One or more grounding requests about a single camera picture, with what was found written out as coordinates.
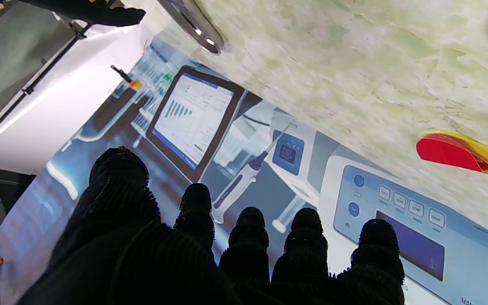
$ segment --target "black frame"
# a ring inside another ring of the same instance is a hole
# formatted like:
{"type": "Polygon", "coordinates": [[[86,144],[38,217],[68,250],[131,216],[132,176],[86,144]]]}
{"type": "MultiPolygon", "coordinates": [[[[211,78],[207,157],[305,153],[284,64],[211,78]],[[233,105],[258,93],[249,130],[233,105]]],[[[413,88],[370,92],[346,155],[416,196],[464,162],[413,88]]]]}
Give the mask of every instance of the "black frame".
{"type": "Polygon", "coordinates": [[[229,124],[232,122],[233,116],[238,109],[238,103],[242,99],[242,95],[244,94],[244,91],[245,89],[240,87],[236,83],[221,79],[219,77],[215,77],[213,75],[208,75],[206,73],[196,71],[194,68],[190,66],[183,66],[180,69],[180,71],[178,71],[178,73],[175,75],[174,80],[171,83],[171,86],[165,93],[163,100],[161,100],[161,103],[159,104],[159,107],[157,108],[157,111],[155,112],[155,115],[153,116],[153,119],[150,125],[148,126],[148,129],[146,131],[146,137],[163,155],[165,155],[165,157],[168,160],[172,162],[172,164],[174,164],[178,168],[180,172],[182,172],[184,176],[186,176],[186,178],[188,178],[189,181],[191,181],[192,183],[198,182],[203,172],[205,171],[207,164],[211,161],[214,153],[216,152],[219,144],[221,143],[225,135],[225,132],[229,127],[229,124]],[[203,156],[201,162],[197,164],[197,168],[195,170],[193,170],[188,164],[186,164],[186,162],[184,162],[184,160],[182,160],[180,156],[178,156],[174,151],[172,151],[169,147],[167,147],[165,143],[163,143],[152,133],[153,127],[157,123],[157,120],[159,119],[161,112],[164,110],[167,102],[169,101],[169,98],[176,86],[176,83],[178,83],[178,80],[184,73],[188,73],[189,75],[193,75],[194,77],[198,77],[204,79],[205,81],[215,83],[219,87],[223,87],[235,93],[233,95],[233,98],[229,102],[227,109],[225,110],[225,114],[223,115],[221,123],[217,128],[216,134],[212,138],[212,141],[208,146],[205,155],[203,156]]]}

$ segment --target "lab equipment image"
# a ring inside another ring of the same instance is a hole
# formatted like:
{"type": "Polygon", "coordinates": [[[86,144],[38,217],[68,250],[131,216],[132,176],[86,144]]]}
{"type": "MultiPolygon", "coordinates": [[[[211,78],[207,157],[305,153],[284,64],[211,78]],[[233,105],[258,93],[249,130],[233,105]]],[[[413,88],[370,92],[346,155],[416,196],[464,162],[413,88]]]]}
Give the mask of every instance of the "lab equipment image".
{"type": "Polygon", "coordinates": [[[255,206],[269,234],[272,270],[291,221],[309,207],[320,215],[333,274],[350,266],[363,224],[380,218],[399,235],[407,305],[461,298],[488,304],[488,230],[478,222],[157,37],[128,77],[142,87],[123,80],[1,225],[0,295],[7,300],[16,300],[46,268],[95,160],[124,146],[147,166],[148,187],[169,226],[188,185],[208,186],[215,262],[242,210],[255,206]]]}
{"type": "Polygon", "coordinates": [[[398,178],[331,156],[318,212],[325,223],[329,267],[345,268],[369,219],[390,222],[399,238],[408,304],[488,304],[488,230],[422,195],[398,178]]]}

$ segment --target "tablet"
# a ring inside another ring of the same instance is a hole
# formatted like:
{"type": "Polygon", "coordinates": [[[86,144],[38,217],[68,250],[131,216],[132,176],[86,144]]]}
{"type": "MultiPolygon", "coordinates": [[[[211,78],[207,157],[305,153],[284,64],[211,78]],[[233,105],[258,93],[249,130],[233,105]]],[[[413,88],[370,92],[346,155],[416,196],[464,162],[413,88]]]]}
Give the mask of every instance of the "tablet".
{"type": "Polygon", "coordinates": [[[191,182],[198,182],[229,124],[244,88],[184,66],[147,130],[147,138],[191,182]]]}

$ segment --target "blue screen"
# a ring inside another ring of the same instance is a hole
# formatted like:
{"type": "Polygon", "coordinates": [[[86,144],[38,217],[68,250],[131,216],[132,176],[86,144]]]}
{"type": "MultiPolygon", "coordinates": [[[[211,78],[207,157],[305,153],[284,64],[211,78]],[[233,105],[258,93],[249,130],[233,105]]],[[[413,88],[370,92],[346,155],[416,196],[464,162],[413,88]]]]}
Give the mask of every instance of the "blue screen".
{"type": "Polygon", "coordinates": [[[285,161],[294,164],[295,163],[295,156],[297,152],[285,145],[281,145],[280,149],[280,158],[284,159],[285,161]]]}
{"type": "Polygon", "coordinates": [[[400,255],[438,280],[444,280],[445,248],[393,218],[376,212],[376,218],[387,220],[395,228],[400,255]]]}

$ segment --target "bar chart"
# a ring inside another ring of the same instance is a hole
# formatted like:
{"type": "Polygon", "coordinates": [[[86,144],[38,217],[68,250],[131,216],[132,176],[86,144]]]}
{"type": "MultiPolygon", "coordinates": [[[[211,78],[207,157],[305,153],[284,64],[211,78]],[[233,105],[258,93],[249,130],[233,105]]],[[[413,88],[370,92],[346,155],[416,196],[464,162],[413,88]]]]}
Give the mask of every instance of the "bar chart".
{"type": "Polygon", "coordinates": [[[165,112],[165,118],[171,119],[173,117],[181,117],[181,116],[191,116],[193,114],[193,110],[190,110],[187,107],[182,106],[182,104],[175,102],[175,100],[171,100],[171,104],[167,111],[165,112]]]}

